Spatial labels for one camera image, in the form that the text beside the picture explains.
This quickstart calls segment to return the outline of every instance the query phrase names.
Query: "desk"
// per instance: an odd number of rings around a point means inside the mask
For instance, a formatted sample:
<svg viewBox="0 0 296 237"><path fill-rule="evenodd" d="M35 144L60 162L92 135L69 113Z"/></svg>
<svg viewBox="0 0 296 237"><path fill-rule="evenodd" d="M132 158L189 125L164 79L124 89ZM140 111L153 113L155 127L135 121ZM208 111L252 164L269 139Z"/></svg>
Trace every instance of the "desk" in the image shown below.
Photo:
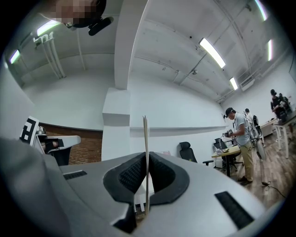
<svg viewBox="0 0 296 237"><path fill-rule="evenodd" d="M260 125L261 131L262 131L262 137L266 137L266 136L272 134L272 125L276 122L277 122L277 120L273 119L269 122L266 122L263 125Z"/></svg>
<svg viewBox="0 0 296 237"><path fill-rule="evenodd" d="M227 176L230 177L229 156L230 156L230 155L237 154L237 153L240 153L241 150L240 150L239 146L232 146L232 147L229 147L228 149L229 149L228 152L221 153L220 155L217 155L217 152L215 152L215 153L212 155L212 158L217 158L217 157L225 156L225 158L226 158Z"/></svg>
<svg viewBox="0 0 296 237"><path fill-rule="evenodd" d="M286 148L286 159L289 158L289 144L288 144L288 136L287 136L287 131L286 127L290 125L291 123L296 121L296 111L294 111L292 114L287 116L287 121L282 122L281 120L274 123L274 127L276 128L277 131L277 143L278 143L278 149L281 150L281 129L283 129L284 132L284 143L285 143L285 148Z"/></svg>

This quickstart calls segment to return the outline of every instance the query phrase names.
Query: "white stick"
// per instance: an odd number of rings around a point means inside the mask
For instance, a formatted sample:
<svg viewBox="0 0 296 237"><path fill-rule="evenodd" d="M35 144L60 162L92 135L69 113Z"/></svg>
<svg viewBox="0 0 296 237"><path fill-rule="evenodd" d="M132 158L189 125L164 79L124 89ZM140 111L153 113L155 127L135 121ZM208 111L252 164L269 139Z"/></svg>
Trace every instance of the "white stick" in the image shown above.
<svg viewBox="0 0 296 237"><path fill-rule="evenodd" d="M144 123L144 136L145 136L145 148L146 148L146 208L145 214L149 213L149 150L148 150L148 122L147 117L143 117Z"/></svg>

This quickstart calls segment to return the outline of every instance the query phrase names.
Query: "white wall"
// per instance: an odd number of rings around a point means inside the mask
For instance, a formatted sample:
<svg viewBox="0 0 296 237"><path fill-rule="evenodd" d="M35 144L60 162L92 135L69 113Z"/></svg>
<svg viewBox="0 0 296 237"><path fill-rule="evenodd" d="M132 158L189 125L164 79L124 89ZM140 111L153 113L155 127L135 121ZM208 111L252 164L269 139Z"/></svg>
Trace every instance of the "white wall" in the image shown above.
<svg viewBox="0 0 296 237"><path fill-rule="evenodd" d="M19 139L33 107L33 103L21 90L2 58L0 61L0 137Z"/></svg>
<svg viewBox="0 0 296 237"><path fill-rule="evenodd" d="M271 111L270 90L274 89L277 96L282 93L289 98L293 109L296 107L296 83L289 74L292 64L292 54L287 55L281 64L278 65L265 78L256 81L252 87L242 92L238 91L234 96L222 103L223 110L233 107L239 113L248 108L253 115L256 115L259 124L264 124L275 114Z"/></svg>
<svg viewBox="0 0 296 237"><path fill-rule="evenodd" d="M23 87L35 104L32 116L40 122L80 129L103 130L103 106L114 72L81 71L66 78L38 79Z"/></svg>
<svg viewBox="0 0 296 237"><path fill-rule="evenodd" d="M128 90L131 127L143 127L143 115L153 128L225 126L219 104L172 82L132 73Z"/></svg>
<svg viewBox="0 0 296 237"><path fill-rule="evenodd" d="M130 154L130 92L109 88L104 108L102 161Z"/></svg>
<svg viewBox="0 0 296 237"><path fill-rule="evenodd" d="M172 156L181 157L179 145L180 142L189 142L193 149L195 158L198 163L212 160L213 143L215 138L221 137L224 129L198 131L198 130L167 130L167 131L150 131L149 150L154 152L170 151ZM130 152L144 152L145 142L144 134L139 130L130 131Z"/></svg>
<svg viewBox="0 0 296 237"><path fill-rule="evenodd" d="M172 82L132 73L130 152L144 152L143 115L150 127L149 150L180 157L180 142L189 142L197 162L211 160L213 143L225 131L221 106Z"/></svg>

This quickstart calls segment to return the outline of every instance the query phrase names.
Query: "black vent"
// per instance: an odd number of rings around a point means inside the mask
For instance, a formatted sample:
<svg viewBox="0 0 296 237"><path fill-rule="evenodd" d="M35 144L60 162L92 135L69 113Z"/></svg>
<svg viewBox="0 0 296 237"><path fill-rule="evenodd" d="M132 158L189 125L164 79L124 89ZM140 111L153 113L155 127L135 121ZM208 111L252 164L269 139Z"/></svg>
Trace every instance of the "black vent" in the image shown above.
<svg viewBox="0 0 296 237"><path fill-rule="evenodd" d="M84 176L87 175L87 173L83 170L79 170L70 174L64 174L64 178L65 180L70 180L70 179L74 179L74 178L78 178L80 176Z"/></svg>
<svg viewBox="0 0 296 237"><path fill-rule="evenodd" d="M217 193L215 196L239 230L254 221L228 192Z"/></svg>
<svg viewBox="0 0 296 237"><path fill-rule="evenodd" d="M128 190L136 193L146 176L146 157L131 164L119 175L119 182Z"/></svg>
<svg viewBox="0 0 296 237"><path fill-rule="evenodd" d="M150 161L149 172L151 174L154 192L157 193L173 183L176 173L163 160L158 160L150 156Z"/></svg>

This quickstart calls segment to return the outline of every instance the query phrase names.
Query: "person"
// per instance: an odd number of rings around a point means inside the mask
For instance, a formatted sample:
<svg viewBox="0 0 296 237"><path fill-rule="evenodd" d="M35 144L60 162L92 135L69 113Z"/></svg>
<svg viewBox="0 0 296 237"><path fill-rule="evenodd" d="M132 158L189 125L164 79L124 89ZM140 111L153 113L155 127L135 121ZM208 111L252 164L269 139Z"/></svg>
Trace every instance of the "person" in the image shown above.
<svg viewBox="0 0 296 237"><path fill-rule="evenodd" d="M79 19L96 12L96 0L47 0L40 5L40 14L62 23L79 24Z"/></svg>
<svg viewBox="0 0 296 237"><path fill-rule="evenodd" d="M288 105L288 103L284 100L285 97L283 97L283 95L280 93L280 97L277 97L277 93L275 92L274 89L272 89L270 91L271 93L271 110L272 112L274 112L276 114L276 117L278 119L280 119L280 114L281 113L286 113L287 115L290 114L292 111ZM294 138L294 135L293 135L293 126L292 124L289 125L289 129L290 129L290 132L292 134L292 138Z"/></svg>
<svg viewBox="0 0 296 237"><path fill-rule="evenodd" d="M249 120L251 124L254 124L253 115L250 113L249 109L245 109L246 118Z"/></svg>
<svg viewBox="0 0 296 237"><path fill-rule="evenodd" d="M245 175L238 179L241 185L252 183L253 181L253 157L252 143L248 131L248 123L246 117L236 112L233 108L226 110L226 116L230 120L234 120L234 129L236 132L231 136L236 137L236 142L240 148L242 158L245 163Z"/></svg>
<svg viewBox="0 0 296 237"><path fill-rule="evenodd" d="M278 97L279 97L279 99L280 99L281 101L286 101L286 102L289 104L289 100L288 100L288 98L285 97L285 96L283 96L282 93L280 93L280 94L278 95Z"/></svg>
<svg viewBox="0 0 296 237"><path fill-rule="evenodd" d="M287 115L292 113L292 110L290 108L290 103L287 97L283 96L282 93L279 94L278 98L280 99L280 105L285 109Z"/></svg>

